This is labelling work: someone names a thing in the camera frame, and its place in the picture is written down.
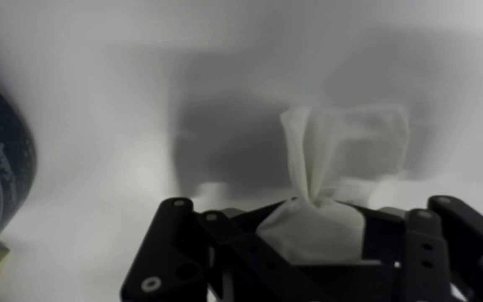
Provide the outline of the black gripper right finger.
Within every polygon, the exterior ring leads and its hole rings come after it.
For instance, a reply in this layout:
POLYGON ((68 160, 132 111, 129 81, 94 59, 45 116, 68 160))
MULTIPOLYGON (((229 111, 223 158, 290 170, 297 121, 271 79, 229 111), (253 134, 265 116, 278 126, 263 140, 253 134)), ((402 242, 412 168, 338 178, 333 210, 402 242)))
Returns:
POLYGON ((436 195, 426 208, 360 210, 362 257, 379 260, 369 275, 374 302, 483 302, 483 215, 459 198, 436 195))

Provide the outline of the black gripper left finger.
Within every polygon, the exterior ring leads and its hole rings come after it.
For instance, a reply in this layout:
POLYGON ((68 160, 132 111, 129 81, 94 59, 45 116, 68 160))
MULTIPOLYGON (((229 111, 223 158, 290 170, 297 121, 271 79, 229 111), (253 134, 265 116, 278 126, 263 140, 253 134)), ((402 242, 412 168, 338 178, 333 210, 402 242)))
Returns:
POLYGON ((229 217, 164 200, 120 285, 120 302, 320 302, 320 291, 258 235, 278 203, 229 217))

